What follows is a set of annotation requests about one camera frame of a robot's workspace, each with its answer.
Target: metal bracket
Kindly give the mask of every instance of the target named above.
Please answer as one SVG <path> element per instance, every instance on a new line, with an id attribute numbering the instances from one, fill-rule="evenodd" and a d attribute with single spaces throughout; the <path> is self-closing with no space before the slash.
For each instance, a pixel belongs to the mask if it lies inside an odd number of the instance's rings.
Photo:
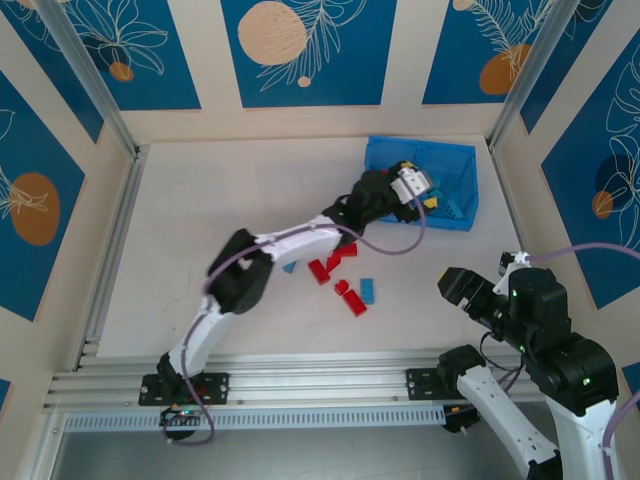
<path id="1" fill-rule="evenodd" d="M 201 373 L 192 379 L 193 386 L 205 405 L 226 405 L 229 391 L 228 373 Z M 178 405 L 192 405 L 193 398 L 184 395 L 184 401 L 178 401 L 175 396 L 169 396 L 162 378 L 158 374 L 142 377 L 142 387 L 138 397 L 141 407 L 159 407 Z"/>
<path id="2" fill-rule="evenodd" d="M 458 392 L 447 392 L 435 368 L 410 368 L 406 377 L 409 400 L 464 400 Z"/>

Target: red lego brick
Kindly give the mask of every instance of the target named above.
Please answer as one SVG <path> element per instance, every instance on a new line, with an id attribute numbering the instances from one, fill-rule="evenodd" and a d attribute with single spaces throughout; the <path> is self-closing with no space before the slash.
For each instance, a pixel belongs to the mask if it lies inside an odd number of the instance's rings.
<path id="1" fill-rule="evenodd" d="M 349 282 L 347 282 L 346 280 L 340 280 L 338 283 L 336 283 L 333 289 L 336 291 L 338 295 L 342 296 L 344 295 L 344 292 L 349 290 Z"/>
<path id="2" fill-rule="evenodd" d="M 355 290 L 349 290 L 348 292 L 345 292 L 345 294 L 342 295 L 342 298 L 344 298 L 344 301 L 347 302 L 347 305 L 349 305 L 349 308 L 356 317 L 359 317 L 367 311 L 367 306 L 362 303 L 362 300 Z"/>
<path id="3" fill-rule="evenodd" d="M 335 268 L 340 265 L 341 261 L 342 258 L 340 255 L 336 255 L 335 253 L 327 258 L 327 273 L 331 273 L 332 270 L 335 270 Z"/>
<path id="4" fill-rule="evenodd" d="M 346 247 L 339 248 L 335 252 L 334 255 L 338 257 L 357 257 L 358 256 L 358 244 L 350 243 Z"/>
<path id="5" fill-rule="evenodd" d="M 320 260 L 314 260 L 313 262 L 310 262 L 309 270 L 311 270 L 311 273 L 313 273 L 313 276 L 316 277 L 316 281 L 320 285 L 324 285 L 329 280 L 331 280 L 331 277 L 329 277 L 329 274 L 325 270 L 324 265 L 322 265 L 322 262 Z"/>

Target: blue plastic tray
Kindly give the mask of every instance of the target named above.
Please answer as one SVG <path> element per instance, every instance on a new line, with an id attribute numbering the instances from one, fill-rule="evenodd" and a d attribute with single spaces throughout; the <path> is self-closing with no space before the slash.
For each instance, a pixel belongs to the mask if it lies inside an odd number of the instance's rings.
<path id="1" fill-rule="evenodd" d="M 424 170 L 436 189 L 421 200 L 438 197 L 438 208 L 427 217 L 432 228 L 468 232 L 478 211 L 478 172 L 476 149 L 467 145 L 426 142 L 405 138 L 369 137 L 364 166 L 366 170 L 387 169 L 397 162 L 411 162 Z M 398 222 L 394 215 L 382 219 Z"/>

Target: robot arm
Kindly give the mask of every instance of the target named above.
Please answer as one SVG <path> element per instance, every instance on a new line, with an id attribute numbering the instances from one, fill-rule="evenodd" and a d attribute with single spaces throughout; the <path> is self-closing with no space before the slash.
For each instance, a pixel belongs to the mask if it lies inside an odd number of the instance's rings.
<path id="1" fill-rule="evenodd" d="M 449 268 L 438 282 L 444 298 L 487 327 L 498 341 L 522 352 L 531 380 L 553 414 L 559 452 L 497 386 L 471 345 L 440 357 L 438 374 L 482 413 L 527 479 L 602 480 L 600 445 L 615 412 L 615 365 L 597 343 L 571 332 L 567 292 L 550 270 L 530 268 L 527 255 L 503 255 L 498 285 L 478 274 Z M 615 447 L 616 479 L 622 479 Z"/>
<path id="2" fill-rule="evenodd" d="M 194 385 L 206 382 L 201 374 L 207 358 L 233 319 L 258 303 L 274 267 L 328 256 L 336 248 L 356 240 L 355 236 L 336 226 L 362 235 L 369 223 L 390 214 L 404 222 L 419 219 L 419 210 L 410 202 L 431 188 L 432 182 L 423 172 L 411 163 L 398 163 L 387 172 L 365 172 L 350 194 L 339 197 L 305 224 L 255 236 L 246 229 L 238 230 L 209 268 L 208 275 L 211 275 L 223 263 L 241 255 L 207 284 L 200 310 L 190 333 L 186 334 L 190 337 L 184 355 L 185 365 L 182 365 L 182 353 L 187 342 L 183 337 L 160 359 L 158 375 L 145 377 L 142 388 L 148 391 L 150 386 L 145 382 L 151 381 L 154 391 L 162 390 L 163 393 L 155 397 L 161 405 L 188 403 L 190 394 L 182 377 L 184 371 Z M 425 205 L 424 208 L 429 211 L 435 207 Z M 211 403 L 207 396 L 203 398 L 205 403 Z"/>

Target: white table surface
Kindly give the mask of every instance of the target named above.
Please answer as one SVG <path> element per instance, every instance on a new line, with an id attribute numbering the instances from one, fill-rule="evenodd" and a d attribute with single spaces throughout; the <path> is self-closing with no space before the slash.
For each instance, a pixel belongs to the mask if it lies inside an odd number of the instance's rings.
<path id="1" fill-rule="evenodd" d="M 305 263 L 274 270 L 262 301 L 235 324 L 218 354 L 328 353 L 477 344 L 485 331 L 443 300 L 449 266 L 498 279 L 504 250 L 518 241 L 484 138 L 437 137 L 476 147 L 480 206 L 473 229 L 428 229 L 400 257 L 359 245 L 319 286 Z M 200 303 L 205 271 L 239 228 L 266 233 L 305 222 L 351 190 L 367 138 L 153 144 L 118 270 L 98 356 L 161 355 L 180 339 Z M 377 222 L 365 236 L 400 249 L 416 226 Z M 376 303 L 355 318 L 333 291 L 375 282 Z"/>

